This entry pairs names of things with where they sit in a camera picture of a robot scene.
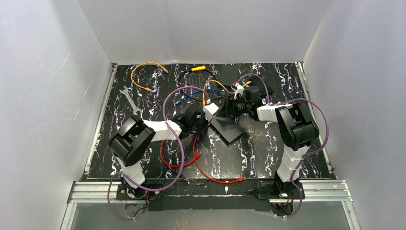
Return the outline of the black pad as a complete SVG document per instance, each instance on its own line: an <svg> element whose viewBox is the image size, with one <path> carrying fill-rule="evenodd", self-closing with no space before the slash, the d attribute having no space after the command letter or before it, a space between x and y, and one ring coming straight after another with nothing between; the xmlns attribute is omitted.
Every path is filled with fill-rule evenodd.
<svg viewBox="0 0 406 230"><path fill-rule="evenodd" d="M219 135L228 144L232 143L245 131L237 124L232 118L213 117L211 120L211 126L219 133Z"/></svg>

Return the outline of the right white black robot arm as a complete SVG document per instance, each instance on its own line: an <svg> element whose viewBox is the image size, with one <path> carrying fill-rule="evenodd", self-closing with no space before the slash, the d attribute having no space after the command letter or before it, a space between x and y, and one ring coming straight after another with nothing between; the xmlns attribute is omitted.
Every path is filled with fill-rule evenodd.
<svg viewBox="0 0 406 230"><path fill-rule="evenodd" d="M274 193L288 193L296 187L299 169L305 154L319 135L306 103L265 104L267 88L236 85L236 92L226 97L218 113L219 117L235 118L248 114L255 121L276 122L279 127L284 152L270 190Z"/></svg>

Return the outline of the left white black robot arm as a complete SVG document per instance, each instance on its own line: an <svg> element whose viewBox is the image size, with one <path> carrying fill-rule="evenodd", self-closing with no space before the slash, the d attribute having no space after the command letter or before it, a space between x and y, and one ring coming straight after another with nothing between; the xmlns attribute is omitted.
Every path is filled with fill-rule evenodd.
<svg viewBox="0 0 406 230"><path fill-rule="evenodd" d="M121 177L133 189L143 189L149 192L161 192L176 183L185 166L184 148L181 147L181 165L173 181L162 188L148 188L142 184L145 175L141 166L141 159L150 143L163 140L175 140L181 145L181 140L191 132L202 132L214 116L203 110L185 112L170 120L150 121L137 115L132 115L117 130L109 140L109 147L122 168Z"/></svg>

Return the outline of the black box at back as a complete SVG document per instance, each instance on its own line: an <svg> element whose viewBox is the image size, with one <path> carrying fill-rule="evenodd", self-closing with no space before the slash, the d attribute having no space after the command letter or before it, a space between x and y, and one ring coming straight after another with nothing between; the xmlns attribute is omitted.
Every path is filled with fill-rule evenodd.
<svg viewBox="0 0 406 230"><path fill-rule="evenodd" d="M219 82L224 86L231 86L239 79L238 65L221 64L219 70Z"/></svg>

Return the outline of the silver open-end wrench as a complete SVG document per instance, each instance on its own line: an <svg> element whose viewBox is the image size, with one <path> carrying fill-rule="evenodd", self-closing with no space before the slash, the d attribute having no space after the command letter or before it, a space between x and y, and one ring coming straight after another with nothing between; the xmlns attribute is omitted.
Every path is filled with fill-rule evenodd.
<svg viewBox="0 0 406 230"><path fill-rule="evenodd" d="M142 112L142 110L139 109L139 108L136 106L136 104L134 103L133 99L132 99L131 96L129 95L129 90L128 90L128 88L127 88L126 86L124 86L123 89L122 89L122 90L119 90L119 91L120 91L121 94L123 94L123 95L126 97L126 99L128 100L128 102L130 103L130 106L131 106L132 109L133 109L133 114L134 114L134 115L140 115L141 112Z"/></svg>

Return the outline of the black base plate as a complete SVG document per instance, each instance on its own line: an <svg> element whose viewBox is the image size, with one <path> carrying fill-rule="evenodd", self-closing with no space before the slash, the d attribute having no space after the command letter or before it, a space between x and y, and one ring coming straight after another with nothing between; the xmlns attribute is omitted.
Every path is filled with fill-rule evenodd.
<svg viewBox="0 0 406 230"><path fill-rule="evenodd" d="M114 189L117 201L141 201L150 211L253 209L290 214L293 203L304 198L301 183L298 188L291 183L281 184L273 179L245 179L241 182L221 184L210 180L178 180L168 189L168 179L148 179L145 187L153 192L134 189L121 180Z"/></svg>

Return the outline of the aluminium front rail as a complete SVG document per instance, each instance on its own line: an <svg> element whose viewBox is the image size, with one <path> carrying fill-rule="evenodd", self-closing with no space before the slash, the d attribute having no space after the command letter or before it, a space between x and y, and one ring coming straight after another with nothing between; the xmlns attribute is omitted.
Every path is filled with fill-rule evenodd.
<svg viewBox="0 0 406 230"><path fill-rule="evenodd" d="M341 202L351 230L359 230L360 225L352 205L352 197L345 180L302 180L304 202ZM78 203L117 203L116 195L107 197L109 182L74 182L68 197L66 216L62 229L70 229Z"/></svg>

